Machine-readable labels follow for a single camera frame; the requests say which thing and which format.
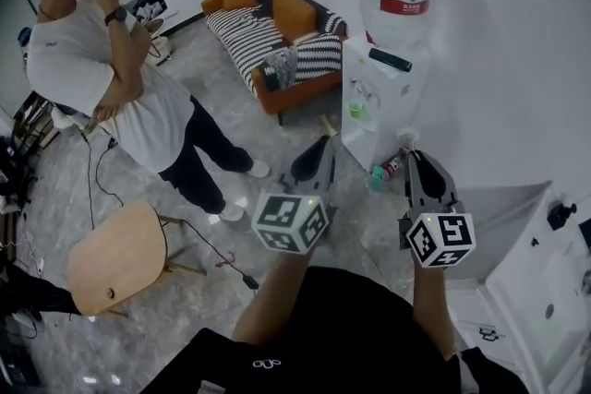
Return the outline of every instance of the small bottle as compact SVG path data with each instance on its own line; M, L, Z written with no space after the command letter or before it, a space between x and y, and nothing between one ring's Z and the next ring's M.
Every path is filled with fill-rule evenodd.
M373 173L371 173L367 181L368 189L375 192L382 192L388 177L388 172L384 168L374 166Z
M390 179L392 176L394 176L394 173L396 173L396 171L398 171L398 169L403 165L405 159L405 154L395 154L394 157L390 161L388 161L387 164L383 165L383 168L386 170L386 173L388 173L386 179Z

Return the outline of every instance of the remote control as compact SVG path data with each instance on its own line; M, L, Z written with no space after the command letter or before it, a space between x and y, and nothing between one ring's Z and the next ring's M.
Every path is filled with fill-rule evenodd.
M399 58L398 56L394 56L393 54L383 52L382 50L378 50L376 48L371 48L371 50L369 50L369 57L371 59L375 59L376 61L380 61L384 65L400 69L405 73L409 73L410 70L413 68L413 64L406 61L405 59Z

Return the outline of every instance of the white t-shirt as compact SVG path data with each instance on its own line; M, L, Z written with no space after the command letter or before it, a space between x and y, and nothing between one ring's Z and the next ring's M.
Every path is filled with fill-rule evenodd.
M92 0L77 0L65 18L40 23L30 37L27 74L45 99L92 116L111 84L114 70L104 13ZM135 25L127 15L127 28ZM101 125L131 157L155 173L178 158L195 107L189 91L155 67L141 67L143 95Z

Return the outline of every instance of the white cabinet door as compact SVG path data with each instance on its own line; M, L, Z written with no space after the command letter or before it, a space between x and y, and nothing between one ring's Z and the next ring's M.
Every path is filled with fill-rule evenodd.
M511 342L497 328L477 291L448 291L447 302L453 323L469 348L478 347L490 360L520 373L512 356Z

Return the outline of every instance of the black pants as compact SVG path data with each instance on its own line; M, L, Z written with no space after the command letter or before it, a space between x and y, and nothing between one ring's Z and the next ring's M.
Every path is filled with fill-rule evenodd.
M54 286L51 282L35 278L18 266L6 262L8 282L0 283L0 314L12 314L18 310L38 312L64 312L80 315L72 300L72 294Z
M244 149L230 143L195 98L191 97L191 101L195 105L195 112L188 121L181 154L175 164L162 171L160 176L178 189L191 204L217 215L225 207L222 191L205 170L194 147L203 149L225 171L247 173L252 169L253 162Z

